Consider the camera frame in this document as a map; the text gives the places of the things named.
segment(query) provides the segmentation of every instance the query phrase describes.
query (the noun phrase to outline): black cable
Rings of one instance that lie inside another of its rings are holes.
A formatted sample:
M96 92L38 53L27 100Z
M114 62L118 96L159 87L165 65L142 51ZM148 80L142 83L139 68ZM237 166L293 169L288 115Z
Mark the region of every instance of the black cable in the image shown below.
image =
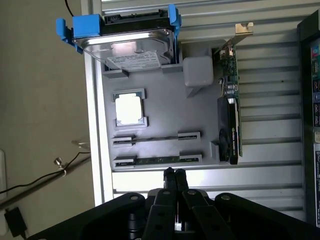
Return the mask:
M65 6L66 6L66 8L68 9L70 15L71 15L72 17L74 17L74 14L73 14L72 11L70 10L69 4L68 4L68 0L64 0L64 2L65 2Z
M55 171L55 172L48 173L48 174L46 174L46 175L43 175L43 176L37 178L36 180L34 180L34 181L32 181L32 182L30 182L30 183L28 183L28 184L20 184L20 185L12 186L12 187L10 187L10 188L8 188L8 189L6 189L6 190L0 191L0 194L7 193L7 192L9 192L9 191L11 191L11 190L13 190L13 189L16 189L16 188L28 187L28 186L30 186L30 185L35 184L35 183L38 182L39 180L44 179L44 178L46 178L46 177L49 177L49 176L51 176L51 175L56 175L56 174L63 173L65 170L67 170L67 168L69 167L69 165L70 165L74 160L76 160L76 158L77 158L80 154L89 154L89 153L90 153L90 152L80 151L80 152L78 152L77 155L75 155L75 157L65 166L64 170L59 170L59 171Z

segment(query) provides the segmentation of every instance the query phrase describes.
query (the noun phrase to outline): hard drive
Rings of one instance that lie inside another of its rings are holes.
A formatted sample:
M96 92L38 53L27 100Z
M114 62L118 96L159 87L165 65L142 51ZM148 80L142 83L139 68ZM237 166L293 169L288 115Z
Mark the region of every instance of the hard drive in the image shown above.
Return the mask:
M100 22L100 36L73 42L110 70L134 72L175 63L174 28L168 11L106 16Z

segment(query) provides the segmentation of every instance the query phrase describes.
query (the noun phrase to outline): blue plastic bracket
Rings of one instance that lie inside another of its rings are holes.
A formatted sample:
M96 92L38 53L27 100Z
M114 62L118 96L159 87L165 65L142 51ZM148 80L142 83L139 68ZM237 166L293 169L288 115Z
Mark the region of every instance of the blue plastic bracket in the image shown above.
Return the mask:
M99 14L74 16L72 23L74 39L100 37L100 25L103 19Z
M179 14L179 10L176 8L176 5L174 4L169 4L168 13L170 25L174 27L174 41L177 42L182 23L181 15Z
M67 27L66 20L64 20L63 18L58 18L55 21L55 31L63 42L75 47L75 50L78 53L83 54L83 49L72 42L73 29L69 29Z

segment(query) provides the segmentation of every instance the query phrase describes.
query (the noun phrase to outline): wall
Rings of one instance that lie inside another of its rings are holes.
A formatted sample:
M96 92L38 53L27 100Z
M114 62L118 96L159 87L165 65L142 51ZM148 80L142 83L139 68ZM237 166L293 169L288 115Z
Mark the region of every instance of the wall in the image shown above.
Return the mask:
M80 0L69 5L81 14ZM56 171L53 160L68 162L79 151L71 141L88 134L84 58L59 40L59 17L71 23L63 0L0 1L0 149L8 187ZM87 163L18 202L28 233L92 208L92 185Z

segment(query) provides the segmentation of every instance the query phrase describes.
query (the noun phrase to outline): black mount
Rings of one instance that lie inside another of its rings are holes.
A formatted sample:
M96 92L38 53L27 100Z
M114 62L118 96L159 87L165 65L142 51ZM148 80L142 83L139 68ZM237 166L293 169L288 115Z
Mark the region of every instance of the black mount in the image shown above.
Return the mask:
M320 228L231 193L215 200L189 188L186 171L164 171L147 199L130 192L28 240L319 240Z

